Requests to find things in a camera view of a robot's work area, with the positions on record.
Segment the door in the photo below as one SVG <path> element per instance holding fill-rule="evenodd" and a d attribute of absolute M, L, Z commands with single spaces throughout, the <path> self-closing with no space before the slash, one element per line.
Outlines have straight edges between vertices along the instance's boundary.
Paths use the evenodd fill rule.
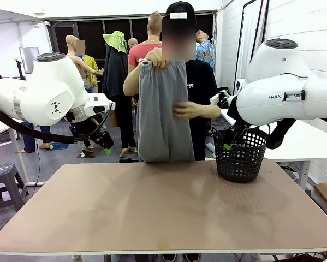
<path fill-rule="evenodd" d="M 54 52 L 64 54 L 67 54 L 65 37 L 67 35 L 74 35 L 79 38 L 77 23 L 75 21 L 53 22 L 50 27 L 50 33 L 52 35 L 51 40 L 53 42 Z"/>

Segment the black plastic basket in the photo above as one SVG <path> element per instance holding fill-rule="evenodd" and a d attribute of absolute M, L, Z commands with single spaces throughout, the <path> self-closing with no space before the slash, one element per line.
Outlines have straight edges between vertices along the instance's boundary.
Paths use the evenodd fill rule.
<path fill-rule="evenodd" d="M 213 128 L 217 170 L 221 177 L 234 182 L 250 182 L 257 178 L 269 136 L 259 127 L 250 128 L 230 150 L 224 147 L 226 130 Z"/>

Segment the blue floral shirt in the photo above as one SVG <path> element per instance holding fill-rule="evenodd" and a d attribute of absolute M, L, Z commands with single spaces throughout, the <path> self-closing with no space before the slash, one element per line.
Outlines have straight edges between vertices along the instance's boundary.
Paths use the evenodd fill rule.
<path fill-rule="evenodd" d="M 216 69 L 216 55 L 214 46 L 209 40 L 203 41 L 196 49 L 196 59 L 207 62 L 213 71 Z"/>

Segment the grey stool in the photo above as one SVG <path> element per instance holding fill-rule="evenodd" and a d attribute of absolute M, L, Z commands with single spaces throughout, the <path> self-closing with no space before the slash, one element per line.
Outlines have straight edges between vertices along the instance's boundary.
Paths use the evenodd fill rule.
<path fill-rule="evenodd" d="M 5 185 L 5 187 L 0 187 L 0 208 L 13 205 L 16 211 L 22 208 L 25 204 L 22 198 L 28 195 L 28 191 L 15 165 L 0 165 L 0 183 Z M 3 201 L 2 193 L 6 191 L 9 193 L 10 200 Z"/>

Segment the table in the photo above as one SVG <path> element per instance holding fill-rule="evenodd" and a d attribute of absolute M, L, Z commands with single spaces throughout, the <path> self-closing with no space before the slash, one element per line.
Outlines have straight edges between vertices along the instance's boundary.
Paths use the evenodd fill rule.
<path fill-rule="evenodd" d="M 222 109 L 222 116 L 234 124 L 235 120 L 227 112 L 227 109 Z M 276 123 L 270 124 L 271 132 L 276 126 Z M 269 132 L 268 126 L 261 126 L 260 129 Z M 305 190 L 311 161 L 327 159 L 327 133 L 297 120 L 284 136 L 281 146 L 276 149 L 267 148 L 264 158 L 278 162 L 302 162 L 298 185 Z"/>
<path fill-rule="evenodd" d="M 14 153 L 15 153 L 15 157 L 16 157 L 16 162 L 17 162 L 17 168 L 19 170 L 20 176 L 21 176 L 23 182 L 26 185 L 28 185 L 29 180 L 28 180 L 28 177 L 27 177 L 27 174 L 26 174 L 25 166 L 24 166 L 23 161 L 22 161 L 21 152 L 20 152 L 20 150 L 19 150 L 19 148 L 17 146 L 14 131 L 11 128 L 9 128 L 6 124 L 4 124 L 4 123 L 2 123 L 0 121 L 0 133 L 6 132 L 6 131 L 9 132 L 9 136 L 10 136 L 10 139 L 11 139 L 11 143 L 13 145 L 13 149 L 14 149 Z"/>
<path fill-rule="evenodd" d="M 266 159 L 250 183 L 215 161 L 67 164 L 0 231 L 10 255 L 318 251 L 327 215 Z"/>

